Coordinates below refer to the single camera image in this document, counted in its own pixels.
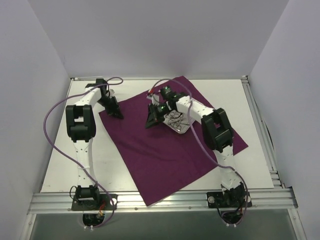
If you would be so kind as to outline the steel instrument tray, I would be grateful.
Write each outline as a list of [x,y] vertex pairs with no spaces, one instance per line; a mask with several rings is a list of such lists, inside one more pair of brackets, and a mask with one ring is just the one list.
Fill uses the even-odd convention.
[[164,116],[163,123],[178,134],[185,134],[194,120],[190,123],[186,113],[173,110]]

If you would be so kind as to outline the purple surgical cloth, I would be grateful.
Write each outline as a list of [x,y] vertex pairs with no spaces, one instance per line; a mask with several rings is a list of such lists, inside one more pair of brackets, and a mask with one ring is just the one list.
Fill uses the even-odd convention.
[[99,112],[146,206],[216,168],[215,154],[206,156],[191,130],[179,134],[163,123],[146,129],[149,103],[143,91],[119,103],[123,119]]

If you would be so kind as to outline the steel forceps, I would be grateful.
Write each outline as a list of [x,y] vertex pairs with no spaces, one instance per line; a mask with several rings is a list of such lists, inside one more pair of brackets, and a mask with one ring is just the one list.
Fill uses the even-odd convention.
[[181,115],[182,115],[182,113],[180,113],[180,112],[172,111],[169,114],[167,114],[165,117],[169,120],[174,120],[174,119],[180,118]]

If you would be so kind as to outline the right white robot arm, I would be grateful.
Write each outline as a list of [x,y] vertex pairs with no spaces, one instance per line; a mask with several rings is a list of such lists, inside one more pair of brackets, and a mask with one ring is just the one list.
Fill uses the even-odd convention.
[[223,203],[232,207],[239,201],[247,200],[248,188],[236,170],[233,153],[234,131],[225,110],[208,107],[192,98],[190,94],[172,91],[169,86],[161,88],[159,93],[163,102],[159,100],[158,95],[155,95],[154,88],[147,93],[151,103],[148,105],[145,128],[149,129],[163,123],[165,116],[172,111],[182,113],[186,115],[198,144],[204,149],[193,127],[193,122],[198,122],[201,125],[205,145],[216,157],[211,161],[220,168]]

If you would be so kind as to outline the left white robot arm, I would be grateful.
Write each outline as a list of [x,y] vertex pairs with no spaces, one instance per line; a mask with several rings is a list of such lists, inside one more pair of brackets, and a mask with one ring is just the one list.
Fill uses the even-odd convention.
[[114,91],[108,81],[97,78],[95,83],[87,84],[85,95],[73,105],[65,107],[67,135],[70,137],[78,165],[78,185],[75,189],[75,201],[82,201],[90,210],[100,206],[100,191],[95,177],[92,145],[97,127],[93,113],[96,104],[104,107],[107,115],[124,119]]

